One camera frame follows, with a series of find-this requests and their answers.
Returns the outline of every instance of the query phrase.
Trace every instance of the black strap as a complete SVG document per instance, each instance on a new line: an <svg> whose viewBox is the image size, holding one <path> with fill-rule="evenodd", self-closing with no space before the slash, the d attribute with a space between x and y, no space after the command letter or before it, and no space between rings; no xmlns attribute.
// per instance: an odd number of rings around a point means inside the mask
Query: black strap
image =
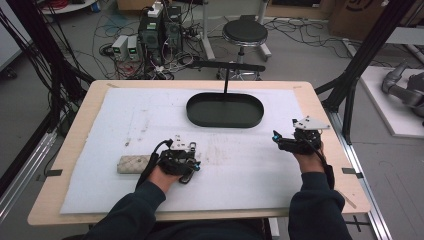
<svg viewBox="0 0 424 240"><path fill-rule="evenodd" d="M336 180L334 178L333 166L326 164L323 167L324 167L324 173L325 175L327 175L328 186L330 186L330 189L334 189Z"/></svg>
<svg viewBox="0 0 424 240"><path fill-rule="evenodd" d="M62 171L62 169L48 170L46 172L46 177L60 176L62 175Z"/></svg>
<svg viewBox="0 0 424 240"><path fill-rule="evenodd" d="M158 159L159 159L159 155L155 152L152 153L152 155L150 156L149 163L147 163L146 168L140 174L140 178L138 179L135 189L137 189L150 176L150 174L153 172L153 169L155 168L157 164Z"/></svg>
<svg viewBox="0 0 424 240"><path fill-rule="evenodd" d="M364 178L364 174L361 172L357 173L353 168L342 168L344 174L355 174L358 179Z"/></svg>

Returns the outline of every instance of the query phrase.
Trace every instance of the white paper sheet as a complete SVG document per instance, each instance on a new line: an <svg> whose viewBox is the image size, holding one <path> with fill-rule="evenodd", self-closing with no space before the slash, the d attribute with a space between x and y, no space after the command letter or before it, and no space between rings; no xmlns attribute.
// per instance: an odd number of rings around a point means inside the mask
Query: white paper sheet
<svg viewBox="0 0 424 240"><path fill-rule="evenodd" d="M232 90L251 94L264 105L261 123L249 129L191 123L186 103L200 92L211 90L110 89L76 163L61 213L108 212L134 191L139 177L117 173L121 156L151 154L159 142L177 134L197 143L201 170L187 185L175 183L158 211L288 207L300 189L300 171L294 157L271 138L272 130L292 137L292 119L303 118L294 92Z"/></svg>

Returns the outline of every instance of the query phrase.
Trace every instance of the black pole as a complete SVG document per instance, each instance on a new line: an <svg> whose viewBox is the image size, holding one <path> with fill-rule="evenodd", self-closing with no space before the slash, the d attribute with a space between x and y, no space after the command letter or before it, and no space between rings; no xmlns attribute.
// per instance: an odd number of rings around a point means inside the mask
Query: black pole
<svg viewBox="0 0 424 240"><path fill-rule="evenodd" d="M225 71L225 86L224 86L224 94L227 94L227 89L228 89L228 77L230 75L230 69L227 68L227 70Z"/></svg>
<svg viewBox="0 0 424 240"><path fill-rule="evenodd" d="M333 88L328 98L322 102L323 107L331 112L337 112L340 104L349 96L343 119L343 136L349 144L351 144L349 135L356 84L414 3L415 0L391 0L343 74L332 82L315 89L315 92L320 94Z"/></svg>

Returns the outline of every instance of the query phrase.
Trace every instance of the black sleeve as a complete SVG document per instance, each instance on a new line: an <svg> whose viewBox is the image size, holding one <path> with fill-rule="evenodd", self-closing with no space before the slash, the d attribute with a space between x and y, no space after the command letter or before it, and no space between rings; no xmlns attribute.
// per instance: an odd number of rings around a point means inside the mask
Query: black sleeve
<svg viewBox="0 0 424 240"><path fill-rule="evenodd" d="M156 222L155 211L163 201L162 190L145 181L134 193L119 200L84 240L145 239Z"/></svg>
<svg viewBox="0 0 424 240"><path fill-rule="evenodd" d="M290 239L352 239L341 215L344 198L329 188L326 175L304 173L302 180L290 203Z"/></svg>

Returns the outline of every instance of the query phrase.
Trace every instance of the white shelf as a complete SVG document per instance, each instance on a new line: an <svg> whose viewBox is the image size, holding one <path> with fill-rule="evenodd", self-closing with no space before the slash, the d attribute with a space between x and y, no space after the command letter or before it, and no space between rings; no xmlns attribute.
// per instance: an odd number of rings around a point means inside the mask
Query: white shelf
<svg viewBox="0 0 424 240"><path fill-rule="evenodd" d="M83 4L68 4L68 6L66 6L62 9L55 10L55 13L60 14L60 13L67 13L67 12L73 12L73 11L76 11L76 10L80 10L80 9L83 9L85 7L90 6L91 4L95 3L96 1L97 0L86 0L85 3L83 3ZM50 10L48 10L48 9L42 10L42 12L44 14L52 14L50 12Z"/></svg>

